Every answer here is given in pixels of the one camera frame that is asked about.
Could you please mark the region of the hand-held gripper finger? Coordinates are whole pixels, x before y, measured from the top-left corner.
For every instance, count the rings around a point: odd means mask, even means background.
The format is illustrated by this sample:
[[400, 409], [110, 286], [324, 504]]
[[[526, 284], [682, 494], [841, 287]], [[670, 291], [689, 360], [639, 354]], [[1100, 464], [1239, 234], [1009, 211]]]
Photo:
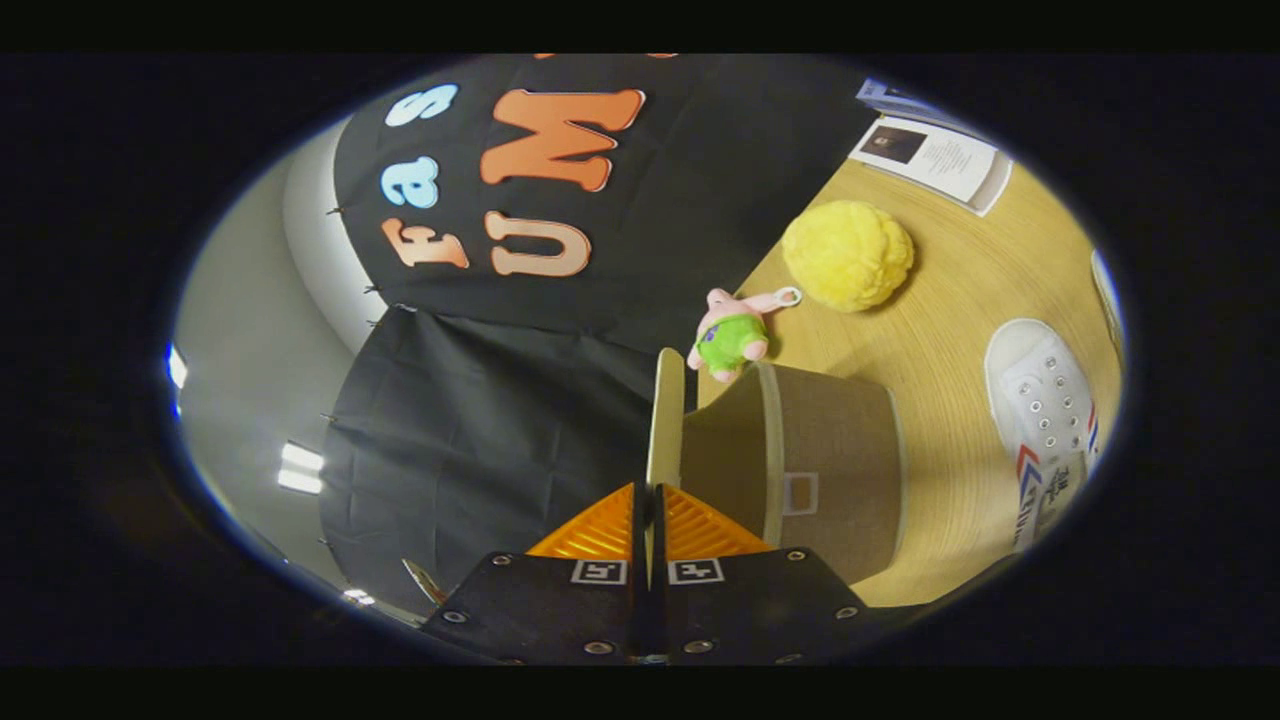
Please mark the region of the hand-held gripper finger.
[[643, 492], [627, 483], [531, 548], [486, 555], [422, 634], [492, 664], [628, 664], [646, 620]]
[[773, 547], [671, 486], [655, 501], [655, 635], [669, 664], [827, 664], [881, 641], [881, 612], [817, 551]]

